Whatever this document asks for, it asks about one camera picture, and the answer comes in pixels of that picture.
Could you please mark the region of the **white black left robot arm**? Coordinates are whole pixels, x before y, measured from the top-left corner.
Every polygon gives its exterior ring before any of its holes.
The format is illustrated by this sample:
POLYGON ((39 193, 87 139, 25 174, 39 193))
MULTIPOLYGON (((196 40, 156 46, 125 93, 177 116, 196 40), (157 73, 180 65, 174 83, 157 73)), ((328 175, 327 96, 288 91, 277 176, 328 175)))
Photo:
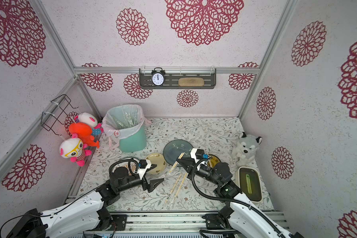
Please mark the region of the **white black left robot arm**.
POLYGON ((105 230, 113 217, 108 206, 120 199, 123 191, 140 186, 153 192, 163 178, 147 180, 145 174, 156 168, 150 160, 133 157, 117 161, 109 167, 109 179, 76 200, 39 212, 32 209, 18 216, 19 221, 7 234, 8 238, 68 238, 89 230, 105 230))

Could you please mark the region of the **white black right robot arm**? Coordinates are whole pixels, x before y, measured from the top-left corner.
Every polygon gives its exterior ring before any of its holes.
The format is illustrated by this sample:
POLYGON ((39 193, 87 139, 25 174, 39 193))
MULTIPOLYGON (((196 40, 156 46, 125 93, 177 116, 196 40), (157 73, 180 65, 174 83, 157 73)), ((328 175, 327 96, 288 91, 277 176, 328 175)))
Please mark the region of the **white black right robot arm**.
POLYGON ((192 149, 189 157, 180 156, 176 159, 188 173, 188 178, 196 192, 204 198, 221 201, 225 206, 216 216, 216 224, 222 230, 199 230, 199 234, 208 238, 209 235, 241 234, 246 238, 301 238, 300 233, 292 234, 279 226, 263 213, 245 193, 233 182, 228 163, 220 162, 214 167, 208 166, 208 155, 202 149, 192 149), (195 182, 195 177, 201 177, 217 187, 215 196, 202 192, 195 182))

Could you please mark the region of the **dark green glass plate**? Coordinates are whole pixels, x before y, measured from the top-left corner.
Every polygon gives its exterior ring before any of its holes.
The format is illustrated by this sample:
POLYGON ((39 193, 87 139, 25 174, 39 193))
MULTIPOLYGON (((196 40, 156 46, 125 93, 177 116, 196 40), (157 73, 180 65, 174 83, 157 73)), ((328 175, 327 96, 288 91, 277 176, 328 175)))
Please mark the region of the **dark green glass plate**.
POLYGON ((163 156, 166 160, 166 162, 173 166, 178 157, 184 153, 183 158, 189 158, 190 157, 190 152, 192 150, 193 146, 185 140, 182 139, 176 139, 173 141, 170 141, 163 150, 163 156))

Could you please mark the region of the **white orange patterned plate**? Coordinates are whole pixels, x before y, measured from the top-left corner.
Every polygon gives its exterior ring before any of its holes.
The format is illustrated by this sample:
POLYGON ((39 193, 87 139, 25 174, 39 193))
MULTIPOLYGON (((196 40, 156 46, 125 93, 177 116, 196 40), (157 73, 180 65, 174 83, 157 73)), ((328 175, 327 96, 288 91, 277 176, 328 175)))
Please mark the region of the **white orange patterned plate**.
POLYGON ((134 162, 126 162, 120 165, 128 170, 129 175, 133 175, 136 172, 136 164, 134 162))

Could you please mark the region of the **yellow black patterned plate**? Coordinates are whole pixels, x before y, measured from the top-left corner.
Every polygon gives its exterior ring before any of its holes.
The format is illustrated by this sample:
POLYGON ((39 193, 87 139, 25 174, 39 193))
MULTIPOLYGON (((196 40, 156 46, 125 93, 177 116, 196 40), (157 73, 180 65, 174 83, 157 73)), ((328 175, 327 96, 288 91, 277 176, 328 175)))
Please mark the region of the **yellow black patterned plate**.
POLYGON ((220 159, 213 154, 208 154, 208 160, 211 160, 213 168, 221 162, 220 159))

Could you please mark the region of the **small pale yellow plate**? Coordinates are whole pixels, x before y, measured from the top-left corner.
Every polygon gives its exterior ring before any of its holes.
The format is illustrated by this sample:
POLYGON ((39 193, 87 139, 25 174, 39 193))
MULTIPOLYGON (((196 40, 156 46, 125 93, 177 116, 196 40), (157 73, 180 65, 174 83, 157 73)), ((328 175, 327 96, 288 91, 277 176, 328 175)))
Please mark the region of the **small pale yellow plate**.
POLYGON ((150 160, 152 164, 155 164, 156 167, 149 170, 147 173, 150 175, 158 175, 161 174, 167 165, 167 162, 164 158, 164 156, 160 153, 152 153, 149 154, 146 159, 150 160))

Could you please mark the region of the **grey husky plush toy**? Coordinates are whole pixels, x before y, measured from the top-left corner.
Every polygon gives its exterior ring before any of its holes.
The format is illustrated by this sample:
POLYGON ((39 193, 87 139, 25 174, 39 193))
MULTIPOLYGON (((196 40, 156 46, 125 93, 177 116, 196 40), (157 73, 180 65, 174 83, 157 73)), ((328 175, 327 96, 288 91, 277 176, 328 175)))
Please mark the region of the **grey husky plush toy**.
POLYGON ((246 134, 243 131, 231 153, 232 159, 237 160, 236 165, 243 167, 251 163, 261 143, 262 137, 246 134))

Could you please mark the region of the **white green rectangular tray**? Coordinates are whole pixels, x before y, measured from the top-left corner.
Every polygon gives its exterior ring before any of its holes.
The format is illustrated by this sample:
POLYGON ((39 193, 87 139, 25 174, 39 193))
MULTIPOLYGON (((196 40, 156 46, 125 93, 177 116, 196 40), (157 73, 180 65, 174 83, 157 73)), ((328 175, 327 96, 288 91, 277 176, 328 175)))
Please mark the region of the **white green rectangular tray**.
POLYGON ((239 167, 236 172, 236 185, 254 203, 263 200, 259 172, 251 167, 239 167))

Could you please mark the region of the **green trash bin with bag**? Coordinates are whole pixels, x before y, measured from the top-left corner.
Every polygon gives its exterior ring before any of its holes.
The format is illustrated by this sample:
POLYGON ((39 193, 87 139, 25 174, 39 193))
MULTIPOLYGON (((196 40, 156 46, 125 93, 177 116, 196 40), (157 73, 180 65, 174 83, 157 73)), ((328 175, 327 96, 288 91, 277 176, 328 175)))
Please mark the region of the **green trash bin with bag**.
POLYGON ((102 120, 102 128, 110 149, 123 153, 143 150, 146 145, 145 128, 151 125, 141 106, 128 104, 111 108, 102 120))

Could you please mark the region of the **wooden brush on shelf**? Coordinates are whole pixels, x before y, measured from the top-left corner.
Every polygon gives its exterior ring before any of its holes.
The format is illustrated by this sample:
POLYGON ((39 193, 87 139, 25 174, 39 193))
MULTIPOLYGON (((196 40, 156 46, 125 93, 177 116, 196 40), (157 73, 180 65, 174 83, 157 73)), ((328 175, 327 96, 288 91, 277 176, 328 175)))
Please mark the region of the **wooden brush on shelf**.
POLYGON ((202 87, 205 81, 201 77, 183 77, 178 80, 180 87, 202 87))

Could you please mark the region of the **white plush with yellow glasses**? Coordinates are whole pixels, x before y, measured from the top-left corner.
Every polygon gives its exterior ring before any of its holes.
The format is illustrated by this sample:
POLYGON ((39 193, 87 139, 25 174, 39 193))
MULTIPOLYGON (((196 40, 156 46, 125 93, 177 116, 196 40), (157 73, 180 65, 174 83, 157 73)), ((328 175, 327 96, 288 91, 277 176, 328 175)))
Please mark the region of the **white plush with yellow glasses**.
POLYGON ((61 143, 59 146, 59 154, 63 158, 68 158, 71 162, 83 167, 86 157, 92 154, 92 151, 87 149, 87 147, 88 145, 74 133, 71 138, 61 143))

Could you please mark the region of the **red plush toy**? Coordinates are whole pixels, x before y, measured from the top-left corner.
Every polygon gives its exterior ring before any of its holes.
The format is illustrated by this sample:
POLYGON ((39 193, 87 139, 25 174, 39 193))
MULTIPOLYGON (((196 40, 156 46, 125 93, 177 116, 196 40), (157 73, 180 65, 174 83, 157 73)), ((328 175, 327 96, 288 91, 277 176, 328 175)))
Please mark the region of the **red plush toy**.
POLYGON ((100 143, 94 141, 94 136, 92 135, 92 128, 84 123, 73 123, 68 126, 68 131, 72 137, 78 137, 83 143, 90 147, 100 148, 100 143))

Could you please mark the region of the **black alarm clock on shelf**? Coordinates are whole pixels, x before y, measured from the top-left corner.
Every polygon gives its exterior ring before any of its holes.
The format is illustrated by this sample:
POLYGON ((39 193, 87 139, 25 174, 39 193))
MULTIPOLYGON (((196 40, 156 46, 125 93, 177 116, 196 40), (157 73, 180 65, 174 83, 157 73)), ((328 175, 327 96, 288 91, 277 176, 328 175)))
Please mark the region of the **black alarm clock on shelf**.
POLYGON ((163 86, 165 83, 165 71, 161 67, 156 67, 151 71, 151 81, 154 86, 163 86))

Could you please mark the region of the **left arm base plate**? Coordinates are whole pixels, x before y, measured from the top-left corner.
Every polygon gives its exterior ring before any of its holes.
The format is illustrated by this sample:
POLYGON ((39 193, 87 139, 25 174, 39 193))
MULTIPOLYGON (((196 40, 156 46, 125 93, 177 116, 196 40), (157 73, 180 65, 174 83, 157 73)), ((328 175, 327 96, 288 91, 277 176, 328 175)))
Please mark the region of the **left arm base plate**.
POLYGON ((112 218, 110 220, 106 220, 105 222, 100 222, 100 224, 89 232, 99 232, 99 231, 124 231, 126 229, 128 215, 123 214, 115 214, 111 215, 112 218))

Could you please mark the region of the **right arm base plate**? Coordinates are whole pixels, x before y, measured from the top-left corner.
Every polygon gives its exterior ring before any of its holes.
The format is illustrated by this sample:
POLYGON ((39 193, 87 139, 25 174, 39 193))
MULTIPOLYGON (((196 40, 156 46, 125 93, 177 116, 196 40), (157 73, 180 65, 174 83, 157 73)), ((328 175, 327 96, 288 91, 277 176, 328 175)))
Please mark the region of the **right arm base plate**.
POLYGON ((216 230, 235 230, 231 226, 229 219, 232 214, 227 213, 207 213, 203 215, 201 218, 205 220, 206 229, 210 231, 216 230))

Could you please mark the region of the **grey wall shelf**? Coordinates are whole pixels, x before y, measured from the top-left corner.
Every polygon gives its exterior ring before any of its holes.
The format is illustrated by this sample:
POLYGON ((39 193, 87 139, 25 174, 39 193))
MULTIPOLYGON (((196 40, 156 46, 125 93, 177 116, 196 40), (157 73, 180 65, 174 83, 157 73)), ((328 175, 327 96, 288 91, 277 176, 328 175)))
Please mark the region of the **grey wall shelf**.
POLYGON ((179 70, 165 71, 165 83, 163 86, 154 86, 151 81, 151 71, 153 69, 139 69, 139 86, 142 89, 213 89, 216 86, 216 69, 212 68, 203 72, 179 70), (201 77, 205 81, 205 85, 202 87, 180 87, 178 80, 183 77, 201 77))

